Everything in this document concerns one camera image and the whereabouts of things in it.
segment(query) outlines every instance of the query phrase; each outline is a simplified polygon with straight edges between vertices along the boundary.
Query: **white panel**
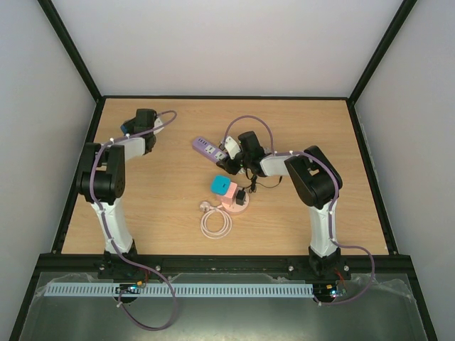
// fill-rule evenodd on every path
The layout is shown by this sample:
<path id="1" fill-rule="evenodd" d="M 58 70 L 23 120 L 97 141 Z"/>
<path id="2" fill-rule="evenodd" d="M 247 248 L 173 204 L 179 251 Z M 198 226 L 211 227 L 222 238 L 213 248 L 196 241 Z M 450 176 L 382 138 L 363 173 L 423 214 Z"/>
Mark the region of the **white panel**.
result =
<path id="1" fill-rule="evenodd" d="M 440 340 L 455 296 L 455 7 L 418 1 L 358 103 L 400 251 Z"/>
<path id="2" fill-rule="evenodd" d="M 49 252 L 94 102 L 37 1 L 0 1 L 0 340 Z"/>
<path id="3" fill-rule="evenodd" d="M 102 94 L 348 96 L 401 0 L 55 0 Z"/>

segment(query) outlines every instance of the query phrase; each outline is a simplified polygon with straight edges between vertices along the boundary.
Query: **gray wall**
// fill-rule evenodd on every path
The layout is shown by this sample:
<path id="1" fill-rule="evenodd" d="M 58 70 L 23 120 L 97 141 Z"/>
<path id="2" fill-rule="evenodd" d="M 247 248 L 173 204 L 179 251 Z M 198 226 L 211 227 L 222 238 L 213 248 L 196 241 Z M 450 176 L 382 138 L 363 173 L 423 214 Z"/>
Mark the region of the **gray wall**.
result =
<path id="1" fill-rule="evenodd" d="M 400 252 L 440 340 L 454 339 L 455 7 L 418 1 L 357 110 Z"/>
<path id="2" fill-rule="evenodd" d="M 54 0 L 103 94 L 348 96 L 401 0 Z"/>
<path id="3" fill-rule="evenodd" d="M 35 0 L 0 1 L 0 340 L 49 252 L 95 103 Z"/>

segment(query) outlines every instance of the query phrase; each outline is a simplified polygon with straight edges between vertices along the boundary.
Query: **white extension cord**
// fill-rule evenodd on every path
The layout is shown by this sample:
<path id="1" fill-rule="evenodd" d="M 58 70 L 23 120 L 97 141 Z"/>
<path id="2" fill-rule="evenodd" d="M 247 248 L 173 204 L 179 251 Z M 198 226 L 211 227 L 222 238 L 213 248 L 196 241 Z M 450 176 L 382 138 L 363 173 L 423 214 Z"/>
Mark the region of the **white extension cord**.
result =
<path id="1" fill-rule="evenodd" d="M 222 207 L 223 207 L 222 205 L 219 205 L 217 207 L 212 206 L 207 201 L 204 201 L 199 205 L 199 210 L 205 212 L 204 215 L 202 216 L 202 219 L 200 220 L 200 230 L 203 233 L 203 235 L 206 236 L 207 238 L 221 239 L 223 237 L 226 237 L 229 234 L 230 230 L 232 229 L 232 219 L 229 213 L 227 213 L 224 210 L 221 210 Z M 221 213 L 221 215 L 223 216 L 224 223 L 221 229 L 212 232 L 207 228 L 207 219 L 215 212 Z"/>

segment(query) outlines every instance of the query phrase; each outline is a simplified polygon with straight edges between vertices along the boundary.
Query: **table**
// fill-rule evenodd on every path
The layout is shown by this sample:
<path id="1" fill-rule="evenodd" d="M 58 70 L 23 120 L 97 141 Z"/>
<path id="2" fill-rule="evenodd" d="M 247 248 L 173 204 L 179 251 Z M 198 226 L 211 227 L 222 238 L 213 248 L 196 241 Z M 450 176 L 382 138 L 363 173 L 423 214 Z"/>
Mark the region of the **table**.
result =
<path id="1" fill-rule="evenodd" d="M 317 145 L 343 179 L 337 206 L 336 229 L 341 244 L 361 245 L 373 254 L 387 248 L 360 157 L 345 101 L 268 99 L 107 99 L 96 142 L 122 133 L 120 125 L 136 109 L 158 112 L 175 109 L 177 119 L 157 135 L 153 151 L 126 165 L 126 190 L 122 197 L 128 228 L 140 254 L 188 255 L 307 255 L 311 240 L 308 208 L 285 177 L 273 189 L 258 186 L 250 195 L 246 212 L 233 216 L 231 233 L 212 240 L 200 232 L 199 203 L 217 203 L 210 192 L 215 175 L 229 176 L 241 186 L 244 175 L 231 176 L 191 147 L 197 136 L 218 144 L 228 124 L 251 114 L 265 120 L 278 151 L 303 150 Z M 237 122 L 230 135 L 253 130 L 269 146 L 266 129 L 257 121 Z M 274 185 L 277 177 L 260 179 Z M 221 217 L 210 217 L 209 228 L 220 227 Z M 104 237 L 96 214 L 78 196 L 64 254 L 101 254 Z M 343 250 L 343 254 L 362 254 Z"/>

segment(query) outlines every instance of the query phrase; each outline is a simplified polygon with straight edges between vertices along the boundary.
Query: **purple cable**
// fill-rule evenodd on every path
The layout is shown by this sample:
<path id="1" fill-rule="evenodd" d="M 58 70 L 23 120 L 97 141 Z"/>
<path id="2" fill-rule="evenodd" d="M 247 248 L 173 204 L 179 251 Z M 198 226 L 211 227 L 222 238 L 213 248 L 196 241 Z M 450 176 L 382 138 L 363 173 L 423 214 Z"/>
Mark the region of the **purple cable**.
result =
<path id="1" fill-rule="evenodd" d="M 259 117 L 256 117 L 256 116 L 252 116 L 252 115 L 243 115 L 243 116 L 240 116 L 238 118 L 236 118 L 234 121 L 230 122 L 229 123 L 229 126 L 227 126 L 227 129 L 226 129 L 226 132 L 225 132 L 225 137 L 223 139 L 223 145 L 225 144 L 225 141 L 226 141 L 226 138 L 228 137 L 228 134 L 229 134 L 229 129 L 230 127 L 237 121 L 241 120 L 241 119 L 255 119 L 256 121 L 259 121 L 261 122 L 262 124 L 264 124 L 265 128 L 267 129 L 267 131 L 269 132 L 269 136 L 270 136 L 270 148 L 272 149 L 272 153 L 275 152 L 274 148 L 273 148 L 273 135 L 272 135 L 272 130 L 270 130 L 269 126 L 267 126 L 267 123 L 265 123 L 264 121 L 262 121 Z"/>
<path id="2" fill-rule="evenodd" d="M 135 135 L 131 135 L 131 136 L 123 136 L 123 137 L 120 137 L 118 139 L 111 139 L 111 141 L 103 144 L 100 148 L 100 150 L 98 151 L 98 154 L 95 156 L 95 161 L 93 162 L 93 167 L 92 167 L 92 172 L 90 173 L 90 184 L 89 184 L 89 190 L 90 190 L 90 197 L 92 197 L 92 200 L 95 204 L 97 204 L 97 206 L 99 207 L 99 209 L 102 211 L 101 212 L 101 220 L 102 220 L 102 225 L 103 225 L 103 229 L 105 230 L 105 233 L 106 233 L 106 236 L 107 236 L 107 239 L 111 241 L 111 245 L 112 247 L 114 248 L 115 252 L 117 253 L 117 255 L 119 256 L 119 258 L 124 261 L 125 263 L 128 263 L 128 264 L 131 264 L 132 266 L 136 266 L 140 269 L 145 269 L 147 271 L 150 271 L 152 272 L 153 274 L 156 274 L 159 278 L 161 278 L 164 283 L 167 284 L 167 286 L 169 287 L 169 289 L 171 290 L 171 294 L 172 294 L 172 299 L 173 299 L 173 310 L 172 310 L 172 314 L 171 314 L 171 317 L 169 318 L 168 322 L 166 322 L 164 325 L 162 325 L 161 327 L 149 327 L 147 325 L 144 325 L 142 323 L 140 323 L 138 320 L 136 320 L 132 315 L 131 313 L 123 306 L 122 304 L 122 294 L 123 294 L 123 291 L 120 292 L 119 294 L 119 297 L 118 297 L 118 302 L 119 302 L 119 307 L 122 308 L 122 310 L 127 314 L 127 317 L 138 327 L 144 329 L 144 330 L 148 330 L 148 331 L 158 331 L 158 330 L 164 330 L 166 329 L 167 327 L 171 326 L 174 322 L 175 322 L 175 319 L 177 317 L 177 312 L 178 312 L 178 302 L 177 302 L 177 297 L 176 297 L 176 292 L 174 291 L 172 285 L 171 285 L 171 282 L 168 281 L 168 279 L 163 276 L 162 274 L 160 274 L 157 270 L 155 269 L 152 269 L 146 265 L 143 265 L 143 264 L 139 264 L 139 263 L 136 263 L 135 261 L 130 261 L 129 259 L 125 258 L 122 254 L 122 252 L 120 251 L 120 249 L 118 248 L 118 246 L 115 244 L 113 238 L 112 238 L 112 235 L 111 235 L 111 232 L 109 231 L 109 227 L 107 226 L 107 220 L 106 220 L 106 215 L 105 215 L 105 212 L 103 210 L 103 207 L 101 205 L 101 202 L 95 197 L 95 190 L 93 188 L 93 183 L 95 181 L 95 173 L 96 173 L 96 169 L 97 169 L 97 165 L 98 163 L 100 162 L 100 159 L 101 159 L 101 155 L 102 155 L 102 152 L 108 147 L 108 146 L 111 146 L 112 144 L 115 144 L 117 142 L 120 142 L 120 141 L 123 141 L 123 140 L 126 140 L 126 139 L 131 139 L 131 138 L 134 138 L 134 137 L 140 137 L 142 135 L 145 135 L 145 134 L 149 134 L 153 131 L 156 131 L 160 128 L 163 128 L 165 126 L 167 126 L 168 124 L 170 124 L 174 119 L 176 119 L 177 117 L 177 112 L 175 112 L 174 110 L 167 110 L 165 112 L 162 112 L 160 113 L 158 116 L 161 116 L 161 115 L 164 115 L 164 114 L 168 114 L 168 113 L 173 113 L 173 116 L 171 119 L 169 119 L 168 121 L 164 122 L 161 126 L 156 126 L 154 127 L 153 129 L 149 129 L 149 130 L 146 130 L 146 131 L 143 131 L 141 133 L 138 133 L 138 134 L 135 134 Z"/>
<path id="3" fill-rule="evenodd" d="M 333 181 L 333 186 L 335 187 L 335 195 L 333 196 L 331 204 L 328 206 L 328 235 L 330 236 L 331 242 L 334 243 L 337 247 L 340 247 L 342 249 L 359 249 L 359 250 L 362 250 L 370 257 L 370 260 L 371 260 L 371 277 L 370 277 L 370 280 L 368 281 L 367 285 L 365 286 L 365 288 L 363 288 L 360 291 L 360 293 L 358 293 L 357 295 L 355 295 L 355 296 L 353 296 L 351 298 L 348 298 L 347 300 L 340 301 L 340 302 L 331 302 L 331 303 L 320 302 L 317 299 L 316 296 L 314 296 L 314 299 L 315 299 L 315 301 L 318 304 L 327 305 L 327 306 L 340 305 L 340 304 L 345 304 L 345 303 L 349 303 L 349 302 L 355 301 L 359 297 L 361 297 L 369 289 L 369 287 L 371 287 L 371 284 L 373 284 L 373 280 L 375 278 L 375 260 L 373 258 L 373 255 L 365 247 L 358 247 L 356 245 L 342 245 L 342 244 L 339 244 L 338 242 L 336 242 L 335 240 L 333 240 L 332 208 L 335 205 L 335 202 L 337 201 L 338 195 L 339 195 L 338 182 L 337 182 L 337 180 L 335 178 L 335 175 L 331 172 L 331 170 L 326 165 L 324 165 L 322 163 L 322 161 L 320 161 L 319 159 L 315 158 L 314 156 L 312 156 L 312 155 L 310 155 L 308 153 L 305 153 L 303 151 L 296 151 L 295 153 L 298 154 L 298 155 L 303 155 L 303 156 L 309 158 L 311 161 L 316 162 L 318 165 L 320 165 L 322 167 L 322 169 L 324 169 L 327 172 L 328 176 L 330 176 L 330 179 Z"/>

